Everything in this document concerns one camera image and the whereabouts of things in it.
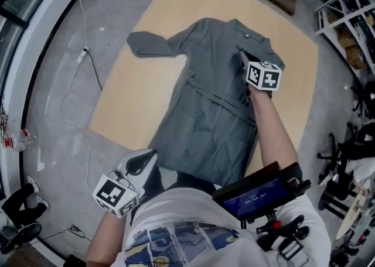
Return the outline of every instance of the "gray concrete floor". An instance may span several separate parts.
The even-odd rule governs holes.
[[[102,85],[127,36],[151,2],[82,0],[90,52]],[[298,0],[293,17],[269,4],[319,47],[315,92],[298,149],[300,165],[314,185],[308,191],[314,205],[317,205],[322,193],[316,182],[324,164],[324,161],[316,158],[316,153],[329,147],[329,132],[342,141],[346,123],[352,116],[353,98],[348,89],[353,77],[346,64],[323,37],[315,36],[316,18],[313,10],[319,4],[319,0]],[[28,111],[27,127],[37,132],[39,147],[24,153],[25,176],[29,174],[34,177],[40,186],[41,196],[50,203],[48,211],[39,219],[43,225],[41,237],[74,224],[92,238],[103,210],[93,204],[90,189],[95,187],[103,173],[108,173],[117,160],[128,152],[88,130],[100,89],[90,58],[84,59],[74,76],[76,60],[85,45],[83,15],[79,2],[76,2],[47,50]],[[167,177],[173,178],[173,175],[168,174]],[[334,237],[340,221],[325,212],[321,212],[321,216],[330,236]],[[75,254],[82,259],[88,247],[87,240],[71,234],[52,237],[48,242],[62,254]]]

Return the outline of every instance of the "person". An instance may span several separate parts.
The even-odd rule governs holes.
[[[14,192],[2,205],[2,210],[13,222],[15,227],[21,227],[35,222],[42,214],[49,208],[49,203],[36,195],[37,206],[35,208],[27,208],[21,210],[20,208],[26,199],[33,193],[39,192],[39,187],[31,176],[27,178],[28,184],[21,189]]]
[[[263,165],[277,161],[285,168],[297,162],[268,93],[249,89]],[[138,207],[126,237],[125,218],[105,213],[88,249],[87,266],[286,266],[276,251],[264,252],[256,234],[241,230],[240,222],[212,200],[213,190],[212,184],[180,173],[173,187]],[[301,241],[306,266],[328,266],[329,236],[306,195],[279,208],[277,217],[287,224],[300,214],[302,225],[310,228]]]

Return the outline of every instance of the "shoe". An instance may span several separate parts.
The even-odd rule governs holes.
[[[47,201],[45,201],[44,199],[42,199],[39,195],[35,196],[36,198],[36,201],[41,204],[44,204],[47,208],[49,208],[49,203]]]
[[[34,179],[31,177],[31,176],[27,176],[27,181],[29,184],[33,185],[33,188],[34,188],[34,192],[35,193],[38,193],[39,192],[39,187],[37,186],[37,184],[35,183]]]

